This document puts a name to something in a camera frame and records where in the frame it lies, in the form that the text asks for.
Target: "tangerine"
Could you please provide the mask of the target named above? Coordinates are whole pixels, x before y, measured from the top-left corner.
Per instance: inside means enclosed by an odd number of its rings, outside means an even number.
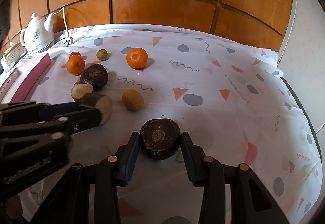
[[[79,75],[85,68],[85,61],[80,55],[74,55],[67,61],[67,70],[70,74]]]
[[[132,48],[126,54],[127,64],[134,68],[139,69],[143,68],[148,61],[148,54],[142,48]]]

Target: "red tomato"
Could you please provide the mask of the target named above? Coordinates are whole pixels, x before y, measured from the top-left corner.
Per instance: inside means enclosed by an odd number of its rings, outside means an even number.
[[[80,55],[80,56],[81,56],[81,54],[80,54],[79,52],[72,52],[72,53],[69,55],[69,58],[70,58],[71,56],[73,56],[73,55]]]

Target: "power cord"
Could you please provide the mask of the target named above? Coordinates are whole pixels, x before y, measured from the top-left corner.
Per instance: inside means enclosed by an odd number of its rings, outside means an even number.
[[[67,33],[67,35],[68,35],[68,36],[64,39],[64,44],[65,44],[65,46],[68,47],[69,45],[71,45],[71,44],[74,42],[74,39],[70,36],[69,31],[68,31],[67,22],[65,21],[65,8],[62,7],[59,11],[53,13],[53,15],[60,13],[62,10],[63,10],[63,22],[64,22],[64,26],[65,26],[66,33]]]

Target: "dark beet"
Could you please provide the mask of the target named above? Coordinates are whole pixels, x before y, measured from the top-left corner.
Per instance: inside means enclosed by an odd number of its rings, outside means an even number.
[[[154,160],[164,160],[173,156],[179,143],[179,126],[170,119],[149,120],[140,130],[141,148]]]
[[[108,81],[108,73],[101,64],[89,66],[80,77],[80,84],[92,84],[94,90],[102,89]]]

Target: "patterned tablecloth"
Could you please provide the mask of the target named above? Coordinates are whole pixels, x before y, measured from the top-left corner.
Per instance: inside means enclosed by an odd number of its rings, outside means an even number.
[[[52,104],[72,101],[70,90],[78,77],[65,64],[78,51],[86,66],[100,63],[107,69],[109,82],[99,93],[113,99],[106,124],[73,135],[69,166],[97,163],[126,144],[147,120],[170,118],[207,155],[223,164],[250,165],[291,223],[314,204],[322,182],[321,160],[306,117],[280,79],[277,52],[157,25],[98,25],[69,32],[74,44],[63,47],[65,32],[56,34],[59,41],[47,51],[52,64],[28,98]],[[126,63],[126,53],[134,47],[148,53],[144,69]],[[103,62],[96,58],[101,48],[109,52]],[[124,107],[127,89],[141,93],[142,110]],[[28,220],[67,168],[21,193]],[[228,224],[228,187],[226,191]],[[197,223],[202,194],[203,188],[188,180],[180,150],[160,162],[140,152],[132,181],[118,188],[122,223]]]

